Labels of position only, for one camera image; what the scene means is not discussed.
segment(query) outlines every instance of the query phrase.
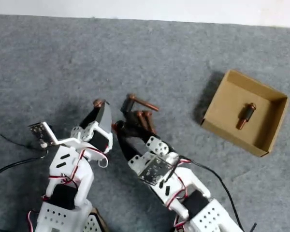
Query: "white plastic panel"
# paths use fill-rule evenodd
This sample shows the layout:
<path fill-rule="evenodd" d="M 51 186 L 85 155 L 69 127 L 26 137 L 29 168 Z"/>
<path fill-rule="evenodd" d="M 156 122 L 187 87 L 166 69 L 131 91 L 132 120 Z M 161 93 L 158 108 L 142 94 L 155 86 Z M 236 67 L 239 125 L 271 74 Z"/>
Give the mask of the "white plastic panel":
<path fill-rule="evenodd" d="M 192 232 L 243 232 L 216 199 L 187 222 L 184 229 Z"/>
<path fill-rule="evenodd" d="M 81 232 L 91 210 L 92 205 L 88 200 L 74 210 L 43 202 L 35 232 L 51 232 L 53 229 L 59 232 Z"/>
<path fill-rule="evenodd" d="M 169 153 L 169 147 L 167 146 L 167 144 L 154 136 L 151 136 L 149 138 L 149 140 L 146 143 L 146 146 L 148 147 L 149 150 L 151 150 L 152 152 L 161 157 Z"/>
<path fill-rule="evenodd" d="M 144 155 L 142 155 L 142 157 L 136 155 L 128 162 L 128 165 L 137 174 L 140 174 L 144 170 L 146 163 L 148 163 L 149 160 L 153 159 L 154 156 L 155 155 L 150 152 L 146 152 Z"/>
<path fill-rule="evenodd" d="M 98 223 L 98 219 L 95 215 L 89 215 L 88 220 L 85 223 L 83 232 L 102 232 L 102 228 Z"/>

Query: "black cable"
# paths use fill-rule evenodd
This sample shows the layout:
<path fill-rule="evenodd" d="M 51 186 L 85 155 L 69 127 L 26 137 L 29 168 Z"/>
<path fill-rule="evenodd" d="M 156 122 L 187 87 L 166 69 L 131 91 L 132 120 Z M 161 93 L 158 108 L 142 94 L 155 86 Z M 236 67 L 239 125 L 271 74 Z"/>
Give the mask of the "black cable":
<path fill-rule="evenodd" d="M 203 165 L 203 164 L 197 163 L 196 161 L 191 160 L 191 159 L 189 159 L 189 158 L 187 158 L 187 157 L 183 157 L 183 158 L 186 159 L 186 160 L 191 161 L 191 163 L 193 163 L 193 164 L 195 164 L 195 165 L 197 165 L 197 166 L 199 166 L 199 167 L 201 167 L 201 168 L 204 168 L 204 169 L 210 171 L 212 174 L 214 174 L 214 175 L 218 178 L 218 180 L 221 182 L 221 184 L 222 184 L 224 190 L 226 190 L 226 192 L 227 192 L 227 194 L 228 194 L 228 197 L 229 197 L 230 202 L 231 202 L 232 209 L 233 209 L 234 214 L 235 214 L 235 218 L 236 218 L 237 224 L 238 224 L 239 228 L 241 228 L 241 230 L 244 231 L 244 228 L 243 228 L 243 226 L 242 226 L 241 220 L 240 220 L 240 218 L 239 218 L 239 216 L 238 216 L 238 213 L 237 213 L 237 210 L 236 210 L 236 208 L 235 208 L 235 204 L 234 204 L 234 202 L 233 202 L 233 198 L 232 198 L 232 196 L 231 196 L 231 194 L 230 194 L 230 192 L 229 192 L 227 186 L 226 186 L 225 183 L 223 182 L 222 178 L 221 178 L 221 177 L 220 177 L 220 176 L 219 176 L 219 175 L 218 175 L 214 170 L 210 169 L 209 167 L 207 167 L 207 166 L 205 166 L 205 165 Z M 257 224 L 254 223 L 254 225 L 252 226 L 250 232 L 253 232 L 254 229 L 256 228 L 256 226 L 257 226 Z"/>
<path fill-rule="evenodd" d="M 8 138 L 6 138 L 5 136 L 3 136 L 2 134 L 0 135 L 2 138 L 4 138 L 5 140 L 15 144 L 15 145 L 18 145 L 18 146 L 22 146 L 22 147 L 25 147 L 27 149 L 32 149 L 32 150 L 38 150 L 38 151 L 45 151 L 46 154 L 43 155 L 43 156 L 40 156 L 40 157 L 37 157 L 37 158 L 29 158 L 29 159 L 24 159 L 24 160 L 21 160 L 21 161 L 18 161 L 18 162 L 15 162 L 15 163 L 11 163 L 3 168 L 0 169 L 0 173 L 4 172 L 5 170 L 7 169 L 10 169 L 10 168 L 13 168 L 13 167 L 16 167 L 18 165 L 21 165 L 21 164 L 25 164 L 25 163 L 29 163 L 29 162 L 33 162 L 33 161 L 36 161 L 36 160 L 40 160 L 40 159 L 43 159 L 47 154 L 48 154 L 48 150 L 45 150 L 45 149 L 39 149 L 39 148 L 35 148 L 35 147 L 32 147 L 32 146 L 28 146 L 28 145 L 24 145 L 24 144 L 19 144 L 19 143 L 16 143 Z M 7 231 L 7 230 L 1 230 L 0 229 L 0 232 L 11 232 L 11 231 Z"/>
<path fill-rule="evenodd" d="M 31 150 L 36 150 L 36 151 L 44 151 L 44 150 L 41 149 L 41 148 L 36 148 L 36 147 L 31 146 L 31 145 L 19 144 L 19 143 L 15 142 L 15 141 L 13 141 L 13 140 L 11 140 L 11 139 L 5 137 L 3 134 L 0 134 L 0 136 L 1 136 L 3 139 L 5 139 L 6 141 L 8 141 L 8 142 L 10 142 L 10 143 L 12 143 L 12 144 L 15 144 L 15 145 L 18 145 L 18 146 L 25 147 L 25 148 L 27 148 L 27 149 L 29 149 L 29 150 L 31 149 Z"/>

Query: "red and white wire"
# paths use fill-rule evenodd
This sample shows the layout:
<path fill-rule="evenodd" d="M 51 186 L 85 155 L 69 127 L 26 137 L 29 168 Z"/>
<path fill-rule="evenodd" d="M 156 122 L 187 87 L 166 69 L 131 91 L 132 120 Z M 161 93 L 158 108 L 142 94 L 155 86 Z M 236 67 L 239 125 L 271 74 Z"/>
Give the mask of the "red and white wire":
<path fill-rule="evenodd" d="M 78 169 L 78 164 L 79 164 L 80 160 L 84 157 L 84 153 L 85 153 L 86 150 L 93 150 L 93 151 L 95 151 L 95 152 L 97 152 L 97 153 L 99 153 L 100 155 L 103 156 L 103 159 L 106 160 L 106 164 L 105 164 L 104 166 L 102 166 L 102 165 L 100 164 L 100 161 L 101 161 L 101 160 L 99 160 L 99 161 L 98 161 L 98 165 L 99 165 L 99 167 L 101 167 L 101 168 L 106 168 L 106 167 L 108 166 L 108 158 L 107 158 L 107 156 L 106 156 L 104 153 L 102 153 L 100 150 L 98 150 L 98 149 L 96 149 L 96 148 L 93 148 L 93 147 L 86 147 L 86 148 L 84 148 L 84 149 L 81 151 L 80 156 L 79 156 L 78 161 L 77 161 L 77 164 L 76 164 L 76 166 L 74 167 L 74 169 L 73 169 L 73 171 L 72 171 L 71 177 L 68 177 L 69 180 L 67 179 L 67 177 L 64 177 L 64 176 L 49 176 L 49 178 L 63 179 L 64 182 L 65 182 L 65 184 L 69 184 L 69 183 L 71 183 L 71 182 L 74 182 L 74 183 L 75 183 L 75 181 L 74 181 L 74 177 L 75 177 L 75 174 L 76 174 L 77 169 Z"/>
<path fill-rule="evenodd" d="M 29 232 L 33 232 L 33 225 L 32 225 L 31 219 L 30 219 L 30 215 L 32 212 L 33 212 L 33 210 L 30 210 L 27 213 L 27 223 L 28 223 L 28 227 L 29 227 Z"/>
<path fill-rule="evenodd" d="M 177 215 L 175 217 L 174 225 L 173 225 L 173 227 L 175 228 L 176 231 L 178 231 L 178 229 L 180 229 L 180 228 L 183 228 L 184 224 L 186 223 L 186 221 L 178 222 L 178 219 L 179 219 L 179 216 Z"/>

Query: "copper cylinder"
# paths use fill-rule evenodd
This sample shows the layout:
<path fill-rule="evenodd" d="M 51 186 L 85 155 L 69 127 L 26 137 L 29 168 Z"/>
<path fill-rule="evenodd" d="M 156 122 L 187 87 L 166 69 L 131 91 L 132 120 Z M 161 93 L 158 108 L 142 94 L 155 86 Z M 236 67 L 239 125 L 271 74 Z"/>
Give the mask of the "copper cylinder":
<path fill-rule="evenodd" d="M 146 106 L 149 109 L 152 109 L 154 111 L 159 111 L 159 107 L 156 107 L 155 105 L 150 104 L 149 102 L 146 102 L 146 101 L 144 101 L 142 99 L 137 98 L 136 95 L 133 94 L 133 93 L 129 94 L 128 97 L 130 99 L 134 100 L 135 102 L 137 102 L 137 103 L 139 103 L 139 104 L 141 104 L 143 106 Z"/>
<path fill-rule="evenodd" d="M 245 123 L 246 123 L 246 120 L 245 119 L 239 120 L 236 128 L 239 129 L 239 130 L 241 130 L 244 127 Z"/>
<path fill-rule="evenodd" d="M 94 108 L 101 108 L 101 106 L 103 105 L 103 103 L 104 103 L 104 100 L 102 100 L 102 99 L 96 99 L 96 100 L 94 100 L 93 101 L 93 107 Z"/>
<path fill-rule="evenodd" d="M 156 134 L 155 126 L 154 126 L 154 123 L 152 120 L 152 113 L 149 111 L 144 111 L 144 116 L 145 116 L 147 123 L 148 123 L 148 130 L 153 132 L 154 134 Z"/>
<path fill-rule="evenodd" d="M 244 127 L 244 125 L 250 120 L 251 116 L 253 115 L 256 109 L 257 106 L 254 103 L 247 105 L 242 118 L 236 125 L 237 129 L 241 130 Z"/>
<path fill-rule="evenodd" d="M 138 119 L 140 120 L 140 123 L 142 125 L 142 127 L 147 130 L 148 126 L 147 126 L 147 122 L 145 120 L 145 118 L 143 117 L 143 112 L 142 111 L 136 111 L 136 115 L 138 117 Z"/>

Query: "electrical wire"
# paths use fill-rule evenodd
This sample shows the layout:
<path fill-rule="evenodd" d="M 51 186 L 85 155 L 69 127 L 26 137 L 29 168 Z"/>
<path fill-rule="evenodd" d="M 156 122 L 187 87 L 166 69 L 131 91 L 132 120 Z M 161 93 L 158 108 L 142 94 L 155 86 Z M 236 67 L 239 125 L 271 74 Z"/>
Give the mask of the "electrical wire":
<path fill-rule="evenodd" d="M 24 159 L 24 160 L 21 160 L 21 161 L 18 161 L 18 162 L 15 162 L 15 163 L 11 163 L 3 168 L 0 169 L 0 174 L 10 168 L 13 168 L 13 167 L 16 167 L 18 165 L 21 165 L 21 164 L 25 164 L 25 163 L 29 163 L 29 162 L 33 162 L 33 161 L 36 161 L 36 160 L 40 160 L 40 159 L 43 159 L 47 154 L 48 154 L 48 150 L 45 150 L 45 149 L 39 149 L 39 148 L 35 148 L 35 147 L 32 147 L 32 146 L 29 146 L 29 145 L 24 145 L 24 144 L 19 144 L 17 142 L 14 142 L 13 140 L 11 139 L 8 139 L 7 137 L 5 137 L 4 135 L 0 135 L 2 138 L 4 138 L 5 140 L 7 140 L 8 142 L 11 142 L 15 145 L 18 145 L 18 146 L 22 146 L 22 147 L 25 147 L 27 149 L 31 149 L 31 150 L 38 150 L 38 151 L 46 151 L 46 154 L 43 155 L 43 156 L 40 156 L 40 157 L 37 157 L 37 158 L 29 158 L 29 159 Z M 11 231 L 8 231 L 8 230 L 1 230 L 0 229 L 0 232 L 11 232 Z"/>
<path fill-rule="evenodd" d="M 10 143 L 12 143 L 12 144 L 15 144 L 15 145 L 17 145 L 17 146 L 22 146 L 22 147 L 24 147 L 24 148 L 31 149 L 31 150 L 36 150 L 36 151 L 44 151 L 44 149 L 41 149 L 41 148 L 37 148 L 37 147 L 33 147 L 33 146 L 31 146 L 31 145 L 25 145 L 25 144 L 20 144 L 20 143 L 18 143 L 18 142 L 15 142 L 15 141 L 13 141 L 13 140 L 11 140 L 11 139 L 5 137 L 3 134 L 0 134 L 0 136 L 1 136 L 3 139 L 5 139 L 6 141 L 8 141 L 8 142 L 10 142 Z"/>

